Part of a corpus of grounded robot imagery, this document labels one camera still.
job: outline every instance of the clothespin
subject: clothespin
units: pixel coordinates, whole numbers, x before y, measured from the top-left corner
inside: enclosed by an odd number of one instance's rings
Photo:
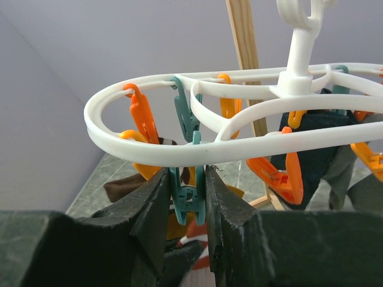
[[[364,118],[366,118],[368,115],[373,115],[373,112],[365,112],[365,111],[354,111],[355,118],[357,118],[358,121],[363,121]]]
[[[145,142],[148,144],[148,140],[139,132],[135,130],[125,130],[119,135],[122,139],[134,139],[137,142]],[[133,167],[148,181],[153,175],[155,175],[160,167],[158,166],[146,166],[144,164],[133,163]]]
[[[231,84],[232,80],[226,74],[221,74],[218,79],[224,79],[226,84]],[[220,98],[221,113],[225,118],[232,118],[242,109],[242,99],[227,99],[225,97]],[[239,135],[237,131],[231,138],[235,139]]]
[[[193,132],[193,145],[200,143],[201,135],[199,131]],[[181,186],[180,169],[178,167],[169,168],[171,193],[174,204],[174,211],[177,216],[177,221],[181,225],[186,224],[187,212],[196,214],[197,225],[205,223],[205,167],[196,167],[196,186],[184,185]]]
[[[173,77],[171,81],[175,82],[172,88],[174,90],[178,89],[178,96],[174,97],[174,105],[182,133],[184,134],[184,139],[187,142],[192,142],[193,132],[199,130],[199,120],[193,115],[192,110],[187,104],[185,90],[181,80],[177,77]],[[196,98],[200,103],[202,102],[201,94],[197,94]]]
[[[291,127],[284,127],[282,133],[291,133]],[[248,167],[275,193],[290,204],[301,204],[303,200],[303,182],[298,154],[286,155],[286,171],[277,170],[266,157],[250,158]]]
[[[351,149],[376,178],[383,182],[383,153],[374,153],[365,142],[352,143]]]
[[[340,65],[335,68],[336,70],[343,70],[345,74],[348,74],[348,68],[344,65]],[[339,86],[339,85],[334,85],[332,89],[333,94],[349,94],[349,88]],[[336,112],[341,115],[345,115],[346,111],[343,109],[332,109],[333,112]]]
[[[130,113],[134,119],[137,129],[150,144],[159,144],[157,127],[149,106],[146,95],[142,94],[134,84],[126,84],[123,90],[132,89],[134,94],[126,96],[132,99]]]
[[[300,122],[302,121],[303,115],[307,113],[307,111],[293,111],[288,114],[288,125],[293,128],[297,129],[300,126]]]

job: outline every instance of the wooden drying rack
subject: wooden drying rack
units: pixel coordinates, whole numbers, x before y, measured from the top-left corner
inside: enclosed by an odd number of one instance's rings
[[[235,50],[240,69],[258,69],[258,54],[254,34],[253,16],[250,0],[226,0],[232,28]],[[260,81],[247,82],[246,85],[260,85]],[[247,105],[255,105],[262,100],[247,100]],[[268,133],[266,118],[253,122],[254,136],[264,136]],[[266,195],[249,202],[255,208],[271,203],[276,210],[284,210],[276,195],[265,185]]]

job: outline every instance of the brown cloth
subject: brown cloth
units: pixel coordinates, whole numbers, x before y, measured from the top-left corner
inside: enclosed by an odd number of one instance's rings
[[[146,183],[146,179],[137,173],[128,178],[108,182],[104,185],[104,188],[109,200],[116,202],[141,187],[144,183]]]

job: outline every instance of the tiled floor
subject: tiled floor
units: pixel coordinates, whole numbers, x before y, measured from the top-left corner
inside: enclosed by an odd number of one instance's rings
[[[238,187],[245,191],[244,200],[252,201],[265,194],[263,182],[247,167],[244,161],[234,161],[231,163],[222,163],[217,165],[220,170],[217,172],[226,184]],[[90,216],[99,209],[111,204],[103,188],[109,181],[121,179],[133,175],[136,170],[132,163],[121,160],[106,154],[99,163],[93,175],[87,184],[79,193],[75,202],[68,210],[68,215],[77,217]],[[352,177],[354,184],[370,174],[368,169],[355,169]],[[328,209],[330,188],[327,183],[322,182],[315,193],[309,210]],[[272,209],[272,206],[266,206],[265,209]],[[352,210],[351,204],[346,199],[345,210]]]

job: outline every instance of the white wall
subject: white wall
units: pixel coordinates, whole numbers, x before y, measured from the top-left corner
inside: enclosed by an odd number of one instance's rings
[[[102,156],[83,103],[0,13],[0,210],[65,211]]]

